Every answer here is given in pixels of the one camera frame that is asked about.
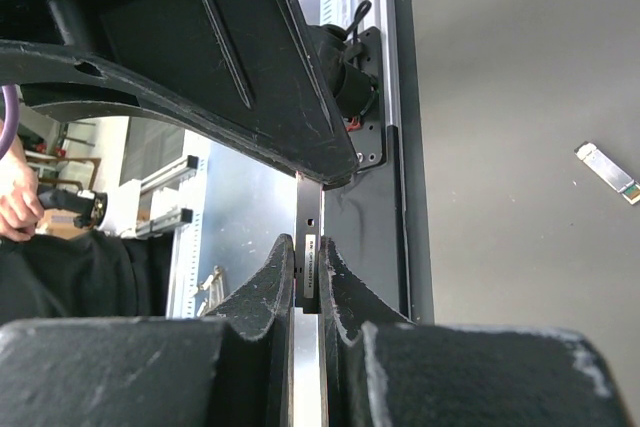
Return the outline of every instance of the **white label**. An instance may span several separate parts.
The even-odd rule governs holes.
[[[316,280],[316,236],[308,234],[304,239],[304,296],[313,299]]]

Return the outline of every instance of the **hand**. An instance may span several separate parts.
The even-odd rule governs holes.
[[[0,162],[0,236],[25,242],[44,215],[38,200],[38,176],[24,162]]]

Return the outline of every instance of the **metal bar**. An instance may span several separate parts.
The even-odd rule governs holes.
[[[190,224],[193,212],[189,209],[175,209],[165,215],[140,224],[136,229],[136,237],[143,239],[153,235],[172,232],[179,227]]]
[[[88,145],[89,147],[95,147],[96,144],[89,142],[87,140],[83,140],[83,139],[77,139],[75,137],[65,137],[64,140],[67,140],[69,142],[75,142],[76,144],[84,144],[84,145]]]
[[[387,125],[401,125],[400,77],[398,75],[398,35],[395,0],[371,0],[373,8],[364,19],[363,28],[378,27],[382,32],[385,105]]]
[[[171,162],[162,169],[154,172],[142,180],[140,195],[158,190],[171,182],[180,181],[187,175],[193,174],[198,168],[198,157],[187,155]]]
[[[198,166],[193,176],[180,183],[180,198],[184,207],[193,211],[190,224],[178,228],[173,238],[171,273],[167,317],[188,319],[196,317],[196,306],[202,301],[203,293],[193,296],[199,281],[204,281],[211,272],[200,272],[200,249],[202,242],[202,218],[207,193],[207,170],[211,141],[193,132],[185,133],[183,153],[198,153]]]
[[[322,185],[298,174],[296,205],[295,263],[296,307],[305,313],[319,312],[318,252],[323,222]]]
[[[48,0],[47,5],[65,45],[87,52],[98,51],[93,32],[77,0]]]
[[[328,425],[324,332],[316,314],[293,312],[293,425]]]

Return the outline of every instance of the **black plastic part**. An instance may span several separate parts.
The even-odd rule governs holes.
[[[291,425],[291,239],[203,320],[32,320],[0,329],[0,425]],[[579,334],[417,327],[331,240],[320,297],[332,427],[624,427]]]
[[[44,210],[68,210],[82,217],[91,217],[94,199],[81,197],[75,192],[38,186],[38,200]]]
[[[187,163],[185,168],[195,171],[198,168],[198,164],[200,163],[200,158],[195,155],[187,155]]]
[[[342,116],[360,115],[375,98],[375,78],[347,59],[347,36],[343,29],[335,25],[313,26],[310,33],[322,72]]]
[[[328,186],[358,168],[297,0],[0,0],[0,11],[0,83],[56,119],[161,118]]]
[[[372,27],[365,30],[358,37],[359,49],[354,52],[352,61],[355,62],[362,72],[371,79],[381,79],[384,73],[382,59],[382,36],[380,30]],[[369,98],[367,99],[366,110],[362,115],[358,113],[360,127],[349,131],[351,143],[356,150],[358,161],[360,162],[360,172],[375,167],[386,162],[386,135],[385,135],[385,115],[384,101],[381,97],[383,87],[379,81],[375,85],[369,86]],[[345,121],[345,126],[349,127],[352,119]]]
[[[382,299],[411,317],[398,129],[385,130],[386,162],[325,193],[324,229],[350,269]]]

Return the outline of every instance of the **gray floor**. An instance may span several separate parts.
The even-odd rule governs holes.
[[[557,325],[640,419],[640,0],[413,0],[439,323]]]

